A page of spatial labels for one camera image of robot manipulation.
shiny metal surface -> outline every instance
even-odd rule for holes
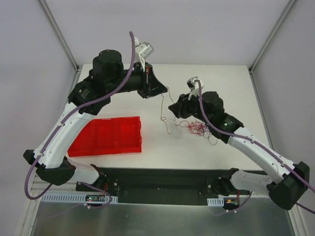
[[[267,198],[252,198],[236,214],[222,208],[112,204],[103,209],[40,203],[31,236],[293,236],[287,211]]]

white wall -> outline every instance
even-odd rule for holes
[[[132,30],[150,63],[250,65],[288,0],[47,0],[79,64],[104,49],[130,58]]]
[[[0,3],[0,230],[14,235],[24,210],[22,157],[56,122],[74,70],[36,0]]]
[[[315,1],[297,2],[254,72],[275,149],[306,162],[315,184]],[[302,203],[315,209],[308,190]],[[305,212],[310,235],[315,215]]]

purple cable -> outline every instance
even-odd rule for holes
[[[90,207],[91,209],[103,208],[103,207],[107,206],[108,204],[110,204],[110,203],[113,201],[112,196],[110,196],[110,194],[107,193],[106,191],[101,190],[101,189],[98,189],[98,188],[95,188],[95,187],[93,187],[92,185],[89,185],[88,183],[83,183],[83,182],[81,182],[81,184],[83,184],[83,185],[85,185],[85,186],[87,186],[87,187],[89,187],[89,188],[91,188],[91,189],[94,189],[94,190],[96,190],[96,191],[98,191],[98,192],[102,192],[102,193],[104,193],[106,196],[109,197],[109,201],[108,201],[107,203],[104,203],[104,204],[102,204],[101,206],[91,206],[91,205],[90,205],[89,207]],[[46,218],[54,218],[54,217],[57,217],[57,216],[59,216],[59,215],[62,215],[62,214],[64,214],[64,213],[66,213],[66,212],[68,212],[68,211],[70,211],[70,210],[72,210],[72,209],[74,209],[75,207],[78,207],[78,206],[85,206],[85,203],[78,203],[78,204],[73,205],[72,207],[70,207],[70,208],[68,208],[68,209],[66,209],[66,210],[64,210],[64,211],[62,211],[62,212],[59,212],[58,214],[55,214],[55,215],[42,215],[42,216],[43,216],[43,217],[46,217]]]
[[[304,210],[307,210],[307,211],[309,211],[310,213],[315,214],[315,211],[313,211],[313,210],[307,208],[306,206],[303,206],[303,205],[300,204],[300,203],[296,203],[296,204],[297,204],[299,207],[303,208]]]
[[[110,92],[109,94],[99,98],[99,99],[96,99],[94,101],[91,101],[91,102],[87,102],[87,103],[84,103],[78,107],[76,107],[75,109],[73,109],[71,112],[68,113],[68,115],[66,115],[64,117],[64,119],[61,121],[61,125],[63,125],[68,119],[70,116],[72,116],[75,112],[77,112],[78,110],[80,110],[81,108],[83,107],[86,107],[86,106],[89,106],[89,105],[92,105],[92,104],[95,104],[97,102],[101,102],[109,97],[111,97],[112,95],[114,95],[115,93],[117,93],[119,90],[122,89],[122,87],[127,83],[131,73],[132,73],[132,69],[133,69],[133,64],[134,64],[134,60],[135,60],[135,42],[134,42],[134,35],[133,35],[133,32],[129,32],[129,35],[131,37],[131,44],[132,44],[132,54],[131,54],[131,62],[130,62],[130,67],[129,67],[129,70],[126,74],[126,77],[124,78],[124,80],[122,81],[122,83],[116,88],[114,89],[112,92]],[[43,153],[46,148],[48,147],[48,145],[50,144],[51,140],[53,139],[53,137],[56,135],[56,133],[59,131],[59,129],[61,128],[61,126],[57,126],[56,129],[52,132],[52,134],[49,136],[49,138],[47,139],[46,143],[44,144],[43,148],[40,150],[40,153]],[[24,183],[24,192],[25,192],[25,195],[28,199],[30,200],[36,200],[36,199],[39,199],[41,196],[43,196],[47,190],[52,186],[52,184],[49,184],[48,187],[41,193],[39,194],[38,196],[36,197],[32,197],[30,194],[29,194],[29,190],[28,190],[28,184],[29,184],[29,180],[30,180],[30,176],[31,176],[31,173],[35,167],[35,165],[38,163],[39,159],[41,158],[41,155],[37,156],[37,158],[34,160],[33,164],[31,165],[27,175],[26,175],[26,179],[25,179],[25,183]]]
[[[262,148],[264,151],[266,151],[268,154],[270,154],[273,158],[275,158],[280,164],[282,164],[284,167],[287,168],[287,170],[289,170],[292,174],[294,174],[303,184],[305,184],[310,190],[312,190],[315,193],[315,188],[313,186],[311,186],[309,183],[307,183],[304,179],[302,179],[302,177],[300,177],[293,169],[291,169],[287,164],[285,164],[279,157],[277,157],[273,152],[271,152],[268,148],[266,148],[263,144],[252,140],[249,137],[243,136],[243,135],[238,135],[238,134],[233,134],[233,133],[228,133],[225,131],[222,131],[218,128],[216,128],[213,124],[211,124],[211,122],[209,121],[209,119],[207,118],[207,115],[203,109],[203,104],[202,104],[202,88],[201,88],[201,82],[199,80],[196,80],[198,85],[199,85],[199,106],[200,106],[200,110],[202,113],[202,116],[204,117],[204,119],[206,120],[206,122],[208,123],[208,125],[211,126],[211,128],[213,128],[215,131],[224,134],[224,135],[228,135],[228,136],[232,136],[232,137],[237,137],[237,138],[241,138],[241,139],[245,139],[248,140],[254,144],[256,144],[257,146],[259,146],[260,148]],[[307,208],[306,206],[303,206],[303,209],[314,213],[313,210]]]
[[[221,215],[224,215],[224,214],[227,214],[227,213],[235,213],[235,211],[239,211],[240,209],[242,209],[249,201],[249,199],[251,198],[252,196],[252,192],[249,194],[249,196],[246,198],[246,200],[244,201],[243,204],[241,204],[238,208],[236,208],[235,210],[228,210],[228,211],[223,211],[219,214],[213,214],[211,211],[210,211],[210,214],[213,215],[213,216],[221,216]]]

